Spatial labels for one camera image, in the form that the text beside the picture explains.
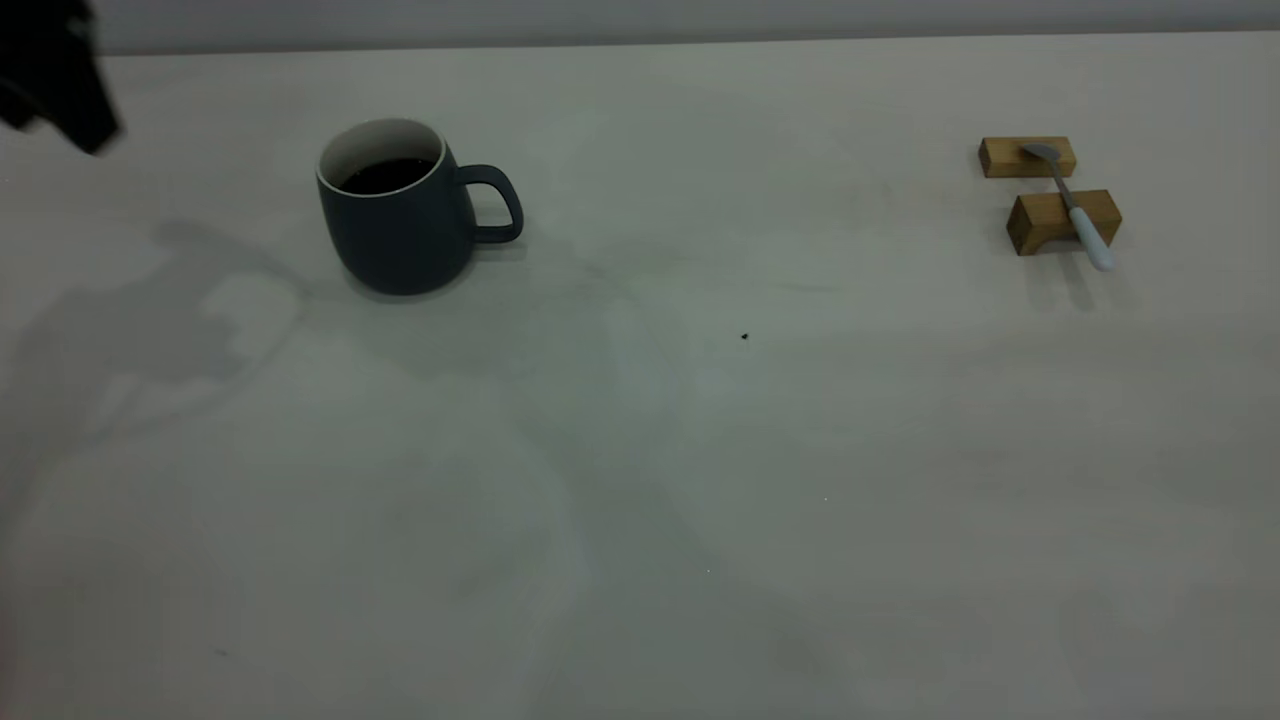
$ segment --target mug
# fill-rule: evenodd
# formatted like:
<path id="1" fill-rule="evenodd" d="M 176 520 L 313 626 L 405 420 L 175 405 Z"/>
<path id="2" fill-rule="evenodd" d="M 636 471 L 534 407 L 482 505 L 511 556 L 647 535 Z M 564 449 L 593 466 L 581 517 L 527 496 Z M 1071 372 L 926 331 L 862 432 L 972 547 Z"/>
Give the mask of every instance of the mug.
<path id="1" fill-rule="evenodd" d="M 316 167 L 320 204 L 338 258 L 387 295 L 419 295 L 462 272 L 477 242 L 520 237 L 525 214 L 498 168 L 460 168 L 444 137 L 407 119 L 370 120 L 333 138 Z M 476 225 L 466 186 L 493 186 L 511 224 Z"/>

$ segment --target spoon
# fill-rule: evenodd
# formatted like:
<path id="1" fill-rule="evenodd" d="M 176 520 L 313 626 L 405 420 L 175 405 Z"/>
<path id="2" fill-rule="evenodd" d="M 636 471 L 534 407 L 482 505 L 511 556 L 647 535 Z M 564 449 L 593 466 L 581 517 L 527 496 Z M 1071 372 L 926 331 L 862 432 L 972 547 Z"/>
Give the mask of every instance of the spoon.
<path id="1" fill-rule="evenodd" d="M 1057 151 L 1057 147 L 1039 142 L 1024 145 L 1023 150 L 1037 158 L 1048 160 L 1050 167 L 1053 168 L 1053 181 L 1057 182 L 1057 188 L 1062 192 L 1062 201 L 1066 202 L 1068 215 L 1071 217 L 1075 233 L 1080 236 L 1084 251 L 1089 254 L 1089 263 L 1093 263 L 1093 266 L 1103 273 L 1114 270 L 1116 266 L 1115 255 L 1111 254 L 1111 249 L 1107 247 L 1102 236 L 1098 234 L 1098 228 L 1093 227 L 1089 214 L 1084 211 L 1084 208 L 1075 204 L 1075 197 L 1066 188 L 1066 181 L 1062 179 L 1062 168 L 1057 167 L 1057 161 L 1062 158 L 1062 154 Z"/>

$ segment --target wooden block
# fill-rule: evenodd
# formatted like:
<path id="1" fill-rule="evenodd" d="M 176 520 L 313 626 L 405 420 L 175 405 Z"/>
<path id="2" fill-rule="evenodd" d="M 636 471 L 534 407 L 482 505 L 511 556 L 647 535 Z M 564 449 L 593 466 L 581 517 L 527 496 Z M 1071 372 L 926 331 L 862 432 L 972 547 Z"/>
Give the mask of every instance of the wooden block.
<path id="1" fill-rule="evenodd" d="M 982 172 L 988 178 L 1051 178 L 1053 170 L 1047 160 L 1023 150 L 1029 142 L 1043 142 L 1057 147 L 1062 159 L 1057 161 L 1064 177 L 1075 174 L 1075 151 L 1065 137 L 984 137 L 978 158 Z"/>
<path id="2" fill-rule="evenodd" d="M 1080 208 L 1089 214 L 1102 240 L 1111 245 L 1124 220 L 1111 193 L 1105 190 L 1088 190 L 1073 195 Z M 1036 255 L 1041 246 L 1051 240 L 1079 241 L 1071 218 L 1066 214 L 1066 202 L 1057 192 L 1019 195 L 1009 217 L 1009 238 L 1014 241 L 1014 249 L 1019 255 Z"/>

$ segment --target table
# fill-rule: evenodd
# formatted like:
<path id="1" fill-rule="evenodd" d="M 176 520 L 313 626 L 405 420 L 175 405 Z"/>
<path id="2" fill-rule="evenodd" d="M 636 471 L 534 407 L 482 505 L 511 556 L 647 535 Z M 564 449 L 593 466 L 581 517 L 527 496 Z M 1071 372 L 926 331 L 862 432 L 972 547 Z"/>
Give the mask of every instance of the table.
<path id="1" fill-rule="evenodd" d="M 1280 712 L 1280 33 L 106 74 L 106 158 L 0 136 L 5 716 Z M 413 301 L 314 187 L 384 115 L 529 215 Z"/>

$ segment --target white spoon handle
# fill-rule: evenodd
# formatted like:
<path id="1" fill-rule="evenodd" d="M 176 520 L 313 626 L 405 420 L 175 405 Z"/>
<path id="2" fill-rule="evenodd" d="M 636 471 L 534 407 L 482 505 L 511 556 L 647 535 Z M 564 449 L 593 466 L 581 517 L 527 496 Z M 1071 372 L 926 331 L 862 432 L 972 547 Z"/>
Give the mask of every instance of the white spoon handle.
<path id="1" fill-rule="evenodd" d="M 1070 215 L 1075 233 L 1080 236 L 1080 242 L 1084 243 L 1084 251 L 1089 254 L 1089 261 L 1093 263 L 1093 266 L 1103 273 L 1114 270 L 1116 256 L 1111 254 L 1111 249 L 1098 234 L 1098 228 L 1093 227 L 1089 214 L 1084 211 L 1084 208 L 1074 208 Z"/>

